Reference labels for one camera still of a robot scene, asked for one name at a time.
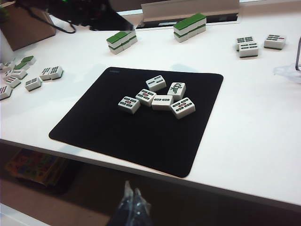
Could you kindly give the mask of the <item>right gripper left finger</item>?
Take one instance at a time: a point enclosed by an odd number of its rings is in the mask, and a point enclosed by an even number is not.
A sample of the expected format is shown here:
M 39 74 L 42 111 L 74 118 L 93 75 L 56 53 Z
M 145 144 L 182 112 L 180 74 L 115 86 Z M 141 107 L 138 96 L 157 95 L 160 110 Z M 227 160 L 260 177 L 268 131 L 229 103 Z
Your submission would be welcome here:
M 134 192 L 129 181 L 125 182 L 124 195 L 114 215 L 113 226 L 127 226 L 133 208 Z

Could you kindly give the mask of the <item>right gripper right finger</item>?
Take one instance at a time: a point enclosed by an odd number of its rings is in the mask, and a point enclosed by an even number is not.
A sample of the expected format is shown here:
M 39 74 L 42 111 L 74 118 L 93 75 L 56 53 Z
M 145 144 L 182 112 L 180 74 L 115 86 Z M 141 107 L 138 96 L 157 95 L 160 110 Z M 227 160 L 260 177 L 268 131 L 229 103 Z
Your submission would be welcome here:
M 150 226 L 150 208 L 151 205 L 142 197 L 139 188 L 135 189 L 133 202 L 133 225 Z

